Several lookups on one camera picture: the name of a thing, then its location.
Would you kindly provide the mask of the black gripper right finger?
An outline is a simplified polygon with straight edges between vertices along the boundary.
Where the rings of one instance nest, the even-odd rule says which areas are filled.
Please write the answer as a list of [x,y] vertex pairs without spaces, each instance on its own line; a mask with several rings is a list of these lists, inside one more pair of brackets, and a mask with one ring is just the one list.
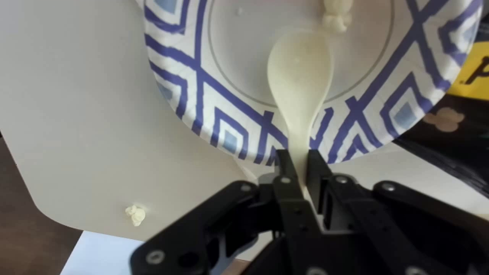
[[489,275],[489,224],[393,180],[372,189],[308,153],[314,203],[335,237],[360,241],[370,275]]

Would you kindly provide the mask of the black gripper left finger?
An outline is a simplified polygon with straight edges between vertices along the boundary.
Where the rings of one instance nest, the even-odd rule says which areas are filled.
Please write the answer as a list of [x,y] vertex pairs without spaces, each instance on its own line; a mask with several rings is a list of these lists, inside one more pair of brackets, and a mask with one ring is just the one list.
[[315,212],[291,153],[279,150],[276,163],[270,182],[236,180],[143,243],[130,257],[132,275],[219,275],[262,232],[273,241],[240,275],[306,275],[300,247],[320,235]]

